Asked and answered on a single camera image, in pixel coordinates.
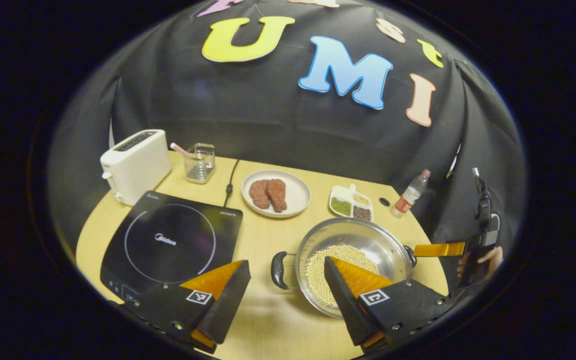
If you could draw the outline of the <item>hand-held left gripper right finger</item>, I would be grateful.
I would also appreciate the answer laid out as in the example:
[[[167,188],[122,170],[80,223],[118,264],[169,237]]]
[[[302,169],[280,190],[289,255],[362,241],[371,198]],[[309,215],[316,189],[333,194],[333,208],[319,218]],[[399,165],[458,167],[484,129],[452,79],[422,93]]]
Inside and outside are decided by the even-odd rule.
[[[332,256],[324,276],[350,339],[365,354],[408,344],[455,305],[418,281],[393,282]]]

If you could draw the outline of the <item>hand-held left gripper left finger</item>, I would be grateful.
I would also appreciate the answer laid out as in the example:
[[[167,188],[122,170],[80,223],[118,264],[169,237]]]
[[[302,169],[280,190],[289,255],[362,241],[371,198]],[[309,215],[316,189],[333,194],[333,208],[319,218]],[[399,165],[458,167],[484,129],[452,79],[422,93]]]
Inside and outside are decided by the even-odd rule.
[[[119,309],[173,341],[213,354],[226,339],[250,280],[249,261],[236,260],[181,284],[155,285]]]

